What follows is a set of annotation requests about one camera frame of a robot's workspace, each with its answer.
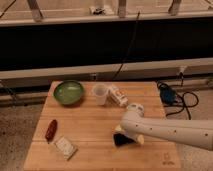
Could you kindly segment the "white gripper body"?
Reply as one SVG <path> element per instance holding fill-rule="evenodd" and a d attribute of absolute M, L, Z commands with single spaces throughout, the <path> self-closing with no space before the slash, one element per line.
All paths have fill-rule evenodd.
<path fill-rule="evenodd" d="M 124 136 L 134 140 L 134 142 L 139 143 L 140 145 L 144 144 L 144 136 L 142 134 L 137 134 L 137 133 L 126 131 L 120 125 L 117 125 L 115 127 L 114 134 L 115 133 L 123 134 Z"/>

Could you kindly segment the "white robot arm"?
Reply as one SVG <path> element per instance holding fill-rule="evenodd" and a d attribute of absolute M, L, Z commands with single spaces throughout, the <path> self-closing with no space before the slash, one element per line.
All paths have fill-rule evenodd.
<path fill-rule="evenodd" d="M 115 128 L 114 144 L 143 144 L 144 135 L 213 151 L 213 121 L 146 118 L 144 107 L 131 103 Z"/>

